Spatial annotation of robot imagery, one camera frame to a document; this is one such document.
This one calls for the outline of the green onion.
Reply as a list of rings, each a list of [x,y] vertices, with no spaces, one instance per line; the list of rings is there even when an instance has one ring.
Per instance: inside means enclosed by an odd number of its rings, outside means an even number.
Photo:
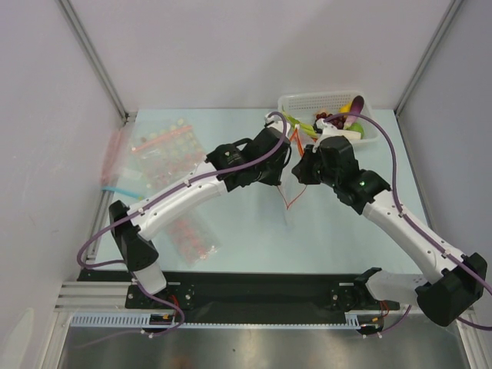
[[[320,133],[321,131],[314,130],[314,123],[312,125],[309,125],[308,123],[304,123],[299,119],[296,119],[293,116],[289,115],[286,111],[283,111],[282,114],[288,120],[288,122],[291,124],[291,127],[294,129],[295,132],[298,133],[299,136],[304,135],[306,137],[309,137],[311,140],[316,141],[317,133]],[[356,131],[349,131],[344,129],[343,131],[345,134],[345,138],[347,138],[349,141],[360,141],[364,138],[364,136],[361,136],[361,134]]]

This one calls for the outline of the clear orange-zipper zip bag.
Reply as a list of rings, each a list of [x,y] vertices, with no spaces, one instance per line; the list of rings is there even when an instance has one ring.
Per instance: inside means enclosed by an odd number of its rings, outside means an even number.
[[[304,154],[304,147],[314,143],[314,139],[307,135],[300,125],[295,125],[288,135],[291,144],[291,156],[287,166],[282,171],[281,184],[278,191],[284,202],[284,219],[289,227],[294,225],[294,215],[299,208],[300,199],[307,189],[307,185],[301,184],[291,173]]]

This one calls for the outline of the purple eggplant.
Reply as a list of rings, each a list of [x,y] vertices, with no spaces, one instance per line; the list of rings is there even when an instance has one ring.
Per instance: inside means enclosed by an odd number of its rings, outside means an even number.
[[[358,115],[362,112],[364,108],[364,98],[361,95],[357,95],[351,102],[351,111],[346,115],[346,120],[344,123],[344,130],[348,130],[348,128],[356,122]]]

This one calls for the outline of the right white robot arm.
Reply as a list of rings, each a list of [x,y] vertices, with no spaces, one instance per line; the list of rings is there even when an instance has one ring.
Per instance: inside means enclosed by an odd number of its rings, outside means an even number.
[[[359,167],[345,137],[307,145],[292,173],[303,185],[332,188],[341,203],[377,225],[418,266],[417,274],[380,268],[361,274],[354,289],[361,307],[373,308],[380,301],[415,305],[432,322],[446,327],[483,296],[485,259],[478,253],[466,255],[418,224],[380,175]]]

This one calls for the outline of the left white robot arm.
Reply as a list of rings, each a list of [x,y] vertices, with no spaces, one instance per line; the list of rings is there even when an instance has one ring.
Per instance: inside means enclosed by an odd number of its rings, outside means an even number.
[[[169,299],[154,236],[203,202],[236,188],[255,182],[278,186],[291,154],[288,132],[280,125],[268,125],[253,139],[219,145],[188,175],[154,196],[131,206],[122,201],[110,205],[111,235],[150,306],[162,307]]]

